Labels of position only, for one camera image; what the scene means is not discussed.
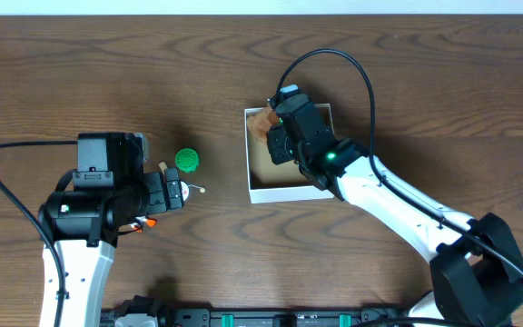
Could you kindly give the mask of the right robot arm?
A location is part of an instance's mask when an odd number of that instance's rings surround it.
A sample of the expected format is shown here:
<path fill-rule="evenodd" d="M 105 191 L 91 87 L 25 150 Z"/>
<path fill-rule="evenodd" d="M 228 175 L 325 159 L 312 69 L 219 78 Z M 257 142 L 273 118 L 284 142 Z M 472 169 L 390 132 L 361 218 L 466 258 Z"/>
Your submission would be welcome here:
<path fill-rule="evenodd" d="M 432 290 L 408 310 L 408 324 L 509 322 L 523 304 L 523 256 L 500 217 L 475 219 L 404 182 L 371 151 L 337 138 L 306 94 L 281 92 L 270 106 L 275 164 L 295 162 L 313 186 L 378 218 L 429 264 Z"/>

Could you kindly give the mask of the green round toy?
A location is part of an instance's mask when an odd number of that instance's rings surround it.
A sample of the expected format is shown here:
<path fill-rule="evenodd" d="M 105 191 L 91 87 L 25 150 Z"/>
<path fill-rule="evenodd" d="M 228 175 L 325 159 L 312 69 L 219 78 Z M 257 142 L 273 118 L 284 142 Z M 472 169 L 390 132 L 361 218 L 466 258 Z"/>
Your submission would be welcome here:
<path fill-rule="evenodd" d="M 199 155 L 192 148 L 183 148 L 178 151 L 174 161 L 178 169 L 185 173 L 196 171 L 200 164 Z"/>

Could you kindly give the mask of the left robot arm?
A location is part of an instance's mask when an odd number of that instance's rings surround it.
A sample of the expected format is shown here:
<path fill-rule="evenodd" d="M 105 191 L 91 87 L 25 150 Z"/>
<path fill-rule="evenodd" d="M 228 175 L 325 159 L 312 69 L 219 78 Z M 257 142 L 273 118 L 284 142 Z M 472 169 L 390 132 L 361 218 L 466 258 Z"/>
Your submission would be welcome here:
<path fill-rule="evenodd" d="M 121 227 L 183 208 L 175 168 L 147 173 L 140 133 L 79 134 L 77 167 L 41 205 L 51 243 L 43 251 L 43 326 L 97 326 Z"/>

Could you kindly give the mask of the brown plush toy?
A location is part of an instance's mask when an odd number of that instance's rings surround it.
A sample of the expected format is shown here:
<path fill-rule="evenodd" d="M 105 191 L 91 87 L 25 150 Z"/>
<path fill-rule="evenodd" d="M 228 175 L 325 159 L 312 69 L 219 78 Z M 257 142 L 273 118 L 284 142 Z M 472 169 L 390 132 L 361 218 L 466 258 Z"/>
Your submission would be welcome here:
<path fill-rule="evenodd" d="M 267 142 L 267 133 L 270 129 L 280 122 L 280 118 L 269 105 L 246 119 L 249 131 L 257 141 L 263 143 Z"/>

